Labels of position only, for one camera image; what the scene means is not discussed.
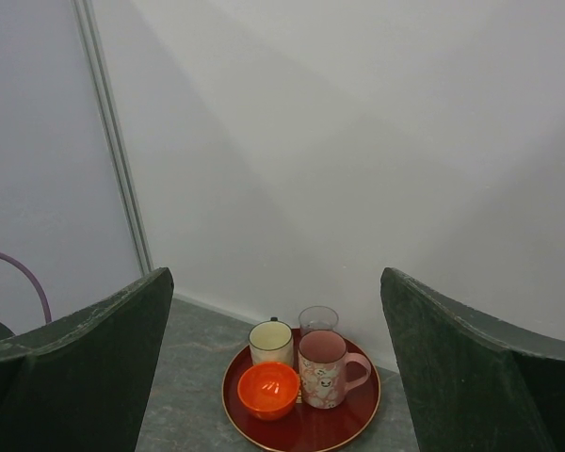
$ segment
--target white mug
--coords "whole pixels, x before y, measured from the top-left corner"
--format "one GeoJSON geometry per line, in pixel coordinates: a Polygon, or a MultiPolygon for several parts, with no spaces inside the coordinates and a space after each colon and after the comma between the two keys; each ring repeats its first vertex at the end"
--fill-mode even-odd
{"type": "Polygon", "coordinates": [[[276,317],[253,327],[249,347],[253,364],[276,362],[293,366],[293,332],[276,317]]]}

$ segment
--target mug with cartoon print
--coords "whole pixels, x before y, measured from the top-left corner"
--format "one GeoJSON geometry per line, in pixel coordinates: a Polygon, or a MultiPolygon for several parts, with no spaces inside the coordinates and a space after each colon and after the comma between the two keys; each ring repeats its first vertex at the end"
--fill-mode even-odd
{"type": "Polygon", "coordinates": [[[301,398],[314,408],[334,408],[346,394],[368,381],[370,362],[360,353],[348,353],[346,340],[334,331],[311,331],[299,342],[301,398]],[[366,374],[347,381],[347,364],[358,363],[366,374]]]}

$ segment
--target clear glass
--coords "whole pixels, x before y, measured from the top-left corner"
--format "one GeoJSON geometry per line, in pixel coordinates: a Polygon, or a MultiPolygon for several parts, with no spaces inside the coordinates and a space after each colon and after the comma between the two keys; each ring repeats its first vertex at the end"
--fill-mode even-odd
{"type": "Polygon", "coordinates": [[[339,315],[326,306],[312,306],[299,314],[299,327],[303,337],[310,331],[333,331],[339,323],[339,315]]]}

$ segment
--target round tray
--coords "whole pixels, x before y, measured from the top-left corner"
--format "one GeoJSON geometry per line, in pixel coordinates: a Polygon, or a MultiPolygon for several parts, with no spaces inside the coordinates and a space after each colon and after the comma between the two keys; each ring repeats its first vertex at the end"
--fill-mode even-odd
{"type": "MultiPolygon", "coordinates": [[[[293,329],[296,349],[295,369],[297,371],[297,347],[299,329],[293,329]]],[[[355,344],[347,341],[350,352],[363,353],[355,344]]],[[[249,347],[243,348],[232,360],[222,384],[222,403],[228,418],[236,429],[249,441],[264,450],[272,452],[324,452],[338,450],[355,439],[370,424],[380,399],[380,380],[377,368],[372,364],[370,379],[362,386],[347,393],[346,400],[336,408],[319,410],[308,404],[298,403],[295,409],[283,419],[264,422],[252,417],[243,407],[236,393],[241,375],[251,366],[249,347]]],[[[347,378],[359,378],[364,369],[350,363],[347,378]]]]}

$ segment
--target mug rim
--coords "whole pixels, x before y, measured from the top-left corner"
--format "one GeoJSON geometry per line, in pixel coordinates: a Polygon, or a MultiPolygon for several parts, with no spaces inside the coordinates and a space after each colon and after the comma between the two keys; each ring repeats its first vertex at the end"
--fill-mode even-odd
{"type": "Polygon", "coordinates": [[[298,345],[298,353],[299,355],[301,355],[301,358],[305,359],[306,361],[309,361],[310,363],[314,363],[314,364],[333,364],[333,363],[337,363],[341,360],[343,360],[343,358],[347,355],[347,341],[346,338],[343,337],[341,334],[339,334],[337,331],[333,331],[333,330],[313,330],[308,332],[305,336],[303,336],[301,338],[301,340],[299,341],[299,345],[298,345]],[[325,333],[332,333],[334,335],[336,335],[337,337],[341,338],[341,340],[343,341],[343,353],[339,356],[339,358],[337,358],[336,360],[333,361],[327,361],[325,363],[322,363],[320,361],[314,361],[311,360],[310,358],[306,357],[303,352],[301,351],[301,343],[303,342],[303,340],[308,337],[310,334],[312,334],[313,332],[325,332],[325,333]]]}
{"type": "Polygon", "coordinates": [[[277,320],[272,320],[272,319],[270,319],[270,320],[265,320],[265,321],[263,321],[263,322],[258,323],[257,325],[254,325],[253,328],[251,328],[251,330],[249,331],[249,334],[248,334],[247,339],[248,339],[249,345],[250,345],[251,347],[253,347],[253,348],[256,348],[256,349],[261,350],[261,351],[276,351],[276,350],[280,350],[281,348],[287,347],[287,346],[289,345],[289,343],[293,340],[293,329],[291,329],[291,327],[289,327],[286,323],[281,322],[281,320],[278,320],[278,319],[277,319],[277,320]],[[280,347],[276,347],[276,348],[261,348],[261,347],[256,346],[256,345],[251,341],[251,333],[252,333],[253,330],[255,330],[257,327],[259,327],[260,325],[264,325],[265,323],[282,323],[282,324],[289,330],[289,334],[290,334],[289,340],[286,341],[286,342],[284,343],[284,345],[282,345],[282,346],[280,346],[280,347]]]}

